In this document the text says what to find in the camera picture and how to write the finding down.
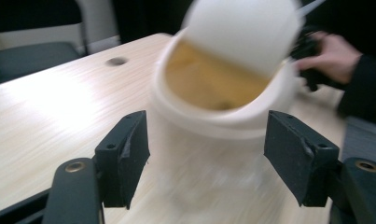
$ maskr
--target black device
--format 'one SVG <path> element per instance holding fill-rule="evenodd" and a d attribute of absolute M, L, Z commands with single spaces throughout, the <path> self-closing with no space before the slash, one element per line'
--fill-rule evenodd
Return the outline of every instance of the black device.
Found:
<path fill-rule="evenodd" d="M 125 116 L 92 159 L 67 161 L 50 189 L 0 211 L 0 224 L 104 223 L 104 207 L 130 208 L 149 157 L 146 111 Z"/>
<path fill-rule="evenodd" d="M 376 224 L 376 162 L 338 161 L 339 148 L 286 113 L 270 111 L 264 155 L 299 205 L 324 207 L 331 224 Z"/>
<path fill-rule="evenodd" d="M 316 27 L 306 26 L 300 32 L 299 38 L 295 44 L 295 47 L 290 52 L 290 56 L 296 60 L 315 56 L 318 54 L 320 50 L 320 43 L 319 41 L 313 39 L 310 34 L 313 32 L 318 31 Z M 335 82 L 329 77 L 326 77 L 320 71 L 316 69 L 307 69 L 304 71 L 300 71 L 299 75 L 306 79 L 306 86 L 309 88 L 310 91 L 317 91 L 318 85 L 324 84 L 330 87 L 344 90 L 345 85 Z"/>

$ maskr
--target person's hand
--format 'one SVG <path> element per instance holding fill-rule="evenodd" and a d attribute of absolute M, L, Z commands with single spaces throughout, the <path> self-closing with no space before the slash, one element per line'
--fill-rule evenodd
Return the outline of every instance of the person's hand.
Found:
<path fill-rule="evenodd" d="M 319 54 L 296 61 L 299 70 L 317 69 L 341 84 L 350 82 L 361 52 L 340 35 L 316 32 L 312 37 L 319 41 Z"/>

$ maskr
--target pouring liquid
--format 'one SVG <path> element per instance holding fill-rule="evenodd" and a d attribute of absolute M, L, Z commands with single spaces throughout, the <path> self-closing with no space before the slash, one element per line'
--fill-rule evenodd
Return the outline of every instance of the pouring liquid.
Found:
<path fill-rule="evenodd" d="M 171 91 L 190 105 L 228 110 L 247 105 L 271 78 L 221 60 L 181 39 L 165 69 Z"/>

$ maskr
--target table surface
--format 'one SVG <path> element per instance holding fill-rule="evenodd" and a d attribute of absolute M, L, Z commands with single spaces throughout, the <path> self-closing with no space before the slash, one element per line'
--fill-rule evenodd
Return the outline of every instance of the table surface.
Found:
<path fill-rule="evenodd" d="M 60 164 L 91 158 L 122 117 L 150 109 L 150 81 L 170 39 L 152 35 L 0 85 L 0 210 L 48 189 Z M 340 97 L 331 88 L 301 89 L 289 113 L 342 147 L 345 123 L 335 115 Z M 161 147 L 157 122 L 148 118 L 152 155 Z M 167 206 L 153 200 L 155 172 L 149 159 L 131 210 L 106 208 L 107 223 L 169 220 Z M 293 215 L 285 223 L 327 223 L 327 209 L 298 208 L 287 197 Z"/>

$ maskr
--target office chair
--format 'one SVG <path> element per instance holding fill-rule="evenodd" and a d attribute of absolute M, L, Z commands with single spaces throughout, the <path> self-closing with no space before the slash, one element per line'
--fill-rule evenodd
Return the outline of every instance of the office chair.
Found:
<path fill-rule="evenodd" d="M 88 55 L 82 13 L 75 0 L 0 1 L 0 33 L 77 24 Z M 49 42 L 0 50 L 0 83 L 80 58 L 72 43 Z"/>

